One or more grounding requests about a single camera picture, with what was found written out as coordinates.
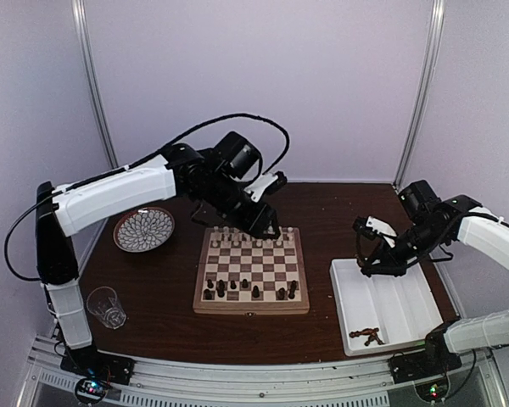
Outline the wooden chess board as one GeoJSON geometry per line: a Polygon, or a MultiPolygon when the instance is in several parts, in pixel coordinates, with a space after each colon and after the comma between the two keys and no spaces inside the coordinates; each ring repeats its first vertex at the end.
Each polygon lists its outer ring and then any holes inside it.
{"type": "Polygon", "coordinates": [[[299,228],[296,228],[294,248],[211,248],[209,233],[205,230],[199,258],[198,274],[193,295],[193,311],[207,315],[305,315],[310,310],[310,300],[305,275],[305,262],[299,228]],[[208,288],[211,279],[215,286],[208,288]],[[242,288],[247,279],[249,288],[242,288]],[[223,298],[217,296],[219,280],[226,283],[223,298]],[[230,281],[237,283],[230,288],[230,281]],[[291,281],[298,282],[294,299],[288,296],[277,299],[277,291],[289,291],[291,281]],[[260,297],[253,298],[254,286],[260,297]],[[204,299],[204,290],[212,291],[211,300],[204,299]]]}

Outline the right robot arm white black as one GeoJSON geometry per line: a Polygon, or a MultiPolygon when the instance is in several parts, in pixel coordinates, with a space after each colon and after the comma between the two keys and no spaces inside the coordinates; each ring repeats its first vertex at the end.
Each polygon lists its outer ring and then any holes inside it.
{"type": "MultiPolygon", "coordinates": [[[[467,195],[440,198],[425,180],[414,181],[398,194],[411,226],[398,233],[374,216],[358,217],[356,238],[376,242],[370,254],[356,251],[366,277],[401,277],[429,259],[435,249],[452,243],[469,248],[509,272],[509,223],[467,195]]],[[[509,347],[509,308],[473,318],[443,323],[425,337],[418,367],[437,373],[450,357],[481,348],[509,347]]]]}

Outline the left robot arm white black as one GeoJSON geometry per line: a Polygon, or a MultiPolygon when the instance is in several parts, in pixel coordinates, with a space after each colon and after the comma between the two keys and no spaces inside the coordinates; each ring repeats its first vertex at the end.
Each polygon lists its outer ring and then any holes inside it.
{"type": "Polygon", "coordinates": [[[284,186],[286,176],[281,171],[259,171],[253,181],[242,180],[261,162],[259,150],[231,131],[213,148],[196,150],[186,143],[169,143],[146,160],[99,176],[60,187],[51,182],[38,187],[36,203],[12,226],[30,213],[36,215],[35,279],[48,293],[67,357],[86,376],[99,375],[105,359],[92,339],[71,237],[128,209],[186,196],[207,203],[230,226],[251,237],[277,239],[277,212],[263,197],[284,186]]]}

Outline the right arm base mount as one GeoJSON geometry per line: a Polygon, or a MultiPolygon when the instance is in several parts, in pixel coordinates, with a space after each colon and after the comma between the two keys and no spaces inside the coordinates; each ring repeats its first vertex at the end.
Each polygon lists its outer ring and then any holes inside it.
{"type": "Polygon", "coordinates": [[[446,361],[437,361],[430,359],[425,351],[410,354],[398,353],[393,355],[388,363],[395,384],[443,376],[462,366],[458,355],[452,354],[446,361]]]}

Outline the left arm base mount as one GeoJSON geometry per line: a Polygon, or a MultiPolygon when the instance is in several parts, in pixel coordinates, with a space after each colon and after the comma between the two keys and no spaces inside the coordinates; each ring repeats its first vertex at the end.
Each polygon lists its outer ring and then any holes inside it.
{"type": "Polygon", "coordinates": [[[134,359],[103,353],[95,343],[91,343],[76,349],[66,345],[60,368],[102,382],[128,385],[134,365],[134,359]]]}

